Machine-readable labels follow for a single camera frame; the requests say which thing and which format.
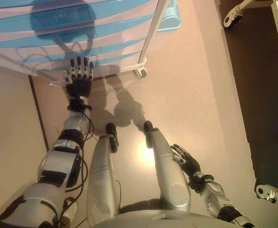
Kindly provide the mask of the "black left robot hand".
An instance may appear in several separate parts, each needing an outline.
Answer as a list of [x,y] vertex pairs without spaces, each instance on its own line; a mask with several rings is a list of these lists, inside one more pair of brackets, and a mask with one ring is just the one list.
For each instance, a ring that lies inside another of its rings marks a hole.
[[63,69],[65,73],[65,82],[66,82],[66,92],[70,97],[73,98],[88,98],[91,91],[91,86],[94,76],[94,66],[93,62],[88,62],[88,58],[84,57],[83,59],[83,68],[82,68],[82,59],[80,56],[76,58],[77,69],[75,71],[74,59],[70,59],[70,70]]

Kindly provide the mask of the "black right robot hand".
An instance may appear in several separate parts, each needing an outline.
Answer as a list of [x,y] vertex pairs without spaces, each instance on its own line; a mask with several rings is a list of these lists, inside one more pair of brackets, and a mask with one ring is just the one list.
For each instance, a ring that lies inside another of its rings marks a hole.
[[190,178],[201,172],[198,161],[193,158],[183,147],[177,144],[170,146],[174,152],[173,159],[180,165],[184,173]]

